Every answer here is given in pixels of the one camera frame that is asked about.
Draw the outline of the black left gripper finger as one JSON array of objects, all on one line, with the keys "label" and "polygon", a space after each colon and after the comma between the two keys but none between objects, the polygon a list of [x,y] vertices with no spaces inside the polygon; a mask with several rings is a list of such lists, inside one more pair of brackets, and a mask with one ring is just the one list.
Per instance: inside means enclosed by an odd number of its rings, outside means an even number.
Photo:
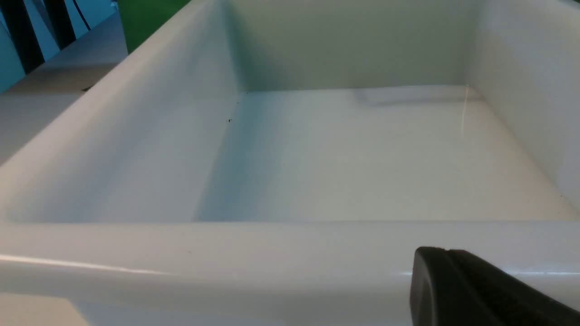
[{"label": "black left gripper finger", "polygon": [[577,326],[580,314],[466,250],[415,250],[415,326]]}]

